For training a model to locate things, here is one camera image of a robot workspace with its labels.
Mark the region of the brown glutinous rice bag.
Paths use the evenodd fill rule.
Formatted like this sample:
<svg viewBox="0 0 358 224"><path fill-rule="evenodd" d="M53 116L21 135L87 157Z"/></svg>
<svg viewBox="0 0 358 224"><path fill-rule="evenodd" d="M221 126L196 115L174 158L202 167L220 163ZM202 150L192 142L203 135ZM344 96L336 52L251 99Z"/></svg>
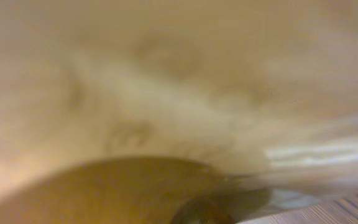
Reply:
<svg viewBox="0 0 358 224"><path fill-rule="evenodd" d="M0 1L0 223L239 223L358 193L358 1Z"/></svg>

